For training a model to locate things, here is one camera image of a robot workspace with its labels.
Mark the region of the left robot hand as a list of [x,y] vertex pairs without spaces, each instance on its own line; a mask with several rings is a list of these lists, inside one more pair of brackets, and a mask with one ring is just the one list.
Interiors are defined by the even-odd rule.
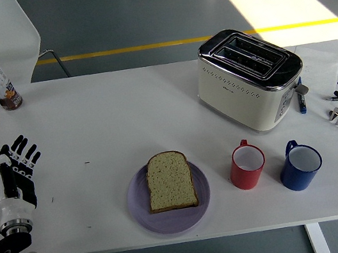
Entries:
[[31,219],[37,207],[33,172],[41,152],[36,144],[19,135],[0,150],[0,208],[1,224],[10,220]]

